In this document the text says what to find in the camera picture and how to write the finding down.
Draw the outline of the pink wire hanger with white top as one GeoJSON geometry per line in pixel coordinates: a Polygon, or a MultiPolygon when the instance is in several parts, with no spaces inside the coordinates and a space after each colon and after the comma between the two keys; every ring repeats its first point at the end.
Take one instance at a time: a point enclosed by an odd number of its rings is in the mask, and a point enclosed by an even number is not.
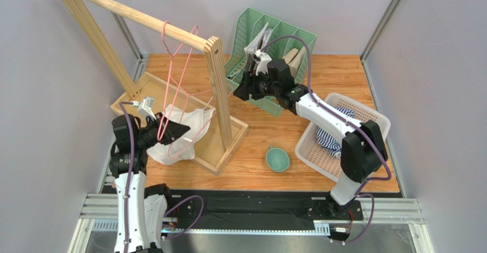
{"type": "Polygon", "coordinates": [[[189,97],[196,97],[208,93],[210,90],[189,94],[184,87],[181,87],[185,72],[179,68],[176,68],[176,70],[181,71],[181,78],[178,82],[178,91],[182,90],[182,92],[185,93],[186,101],[182,109],[178,109],[172,104],[170,106],[171,110],[169,118],[189,126],[191,130],[168,147],[166,156],[171,160],[171,163],[184,159],[193,159],[195,157],[195,143],[201,140],[208,132],[210,122],[216,114],[216,109],[210,108],[210,103],[213,100],[213,97],[204,104],[203,108],[196,108],[190,112],[186,112],[186,106],[189,104],[189,97]]]}

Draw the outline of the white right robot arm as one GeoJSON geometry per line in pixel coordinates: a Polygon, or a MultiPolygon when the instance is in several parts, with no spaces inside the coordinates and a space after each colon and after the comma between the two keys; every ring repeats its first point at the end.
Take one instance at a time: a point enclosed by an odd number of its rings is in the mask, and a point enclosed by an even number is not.
{"type": "Polygon", "coordinates": [[[333,217],[345,215],[372,173],[386,164],[388,156],[378,123],[360,122],[319,99],[311,89],[295,82],[284,59],[248,59],[233,94],[243,101],[274,97],[283,109],[311,121],[339,143],[342,176],[325,204],[333,217]]]}

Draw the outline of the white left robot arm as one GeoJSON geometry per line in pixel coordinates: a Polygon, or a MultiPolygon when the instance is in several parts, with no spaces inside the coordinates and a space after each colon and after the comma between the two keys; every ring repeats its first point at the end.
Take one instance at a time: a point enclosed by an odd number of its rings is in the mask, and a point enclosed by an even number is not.
{"type": "Polygon", "coordinates": [[[146,187],[147,150],[157,143],[168,145],[190,127],[158,113],[147,125],[131,114],[112,121],[115,142],[109,168],[118,201],[118,228],[114,252],[162,252],[161,233],[170,190],[159,184],[146,187]]]}

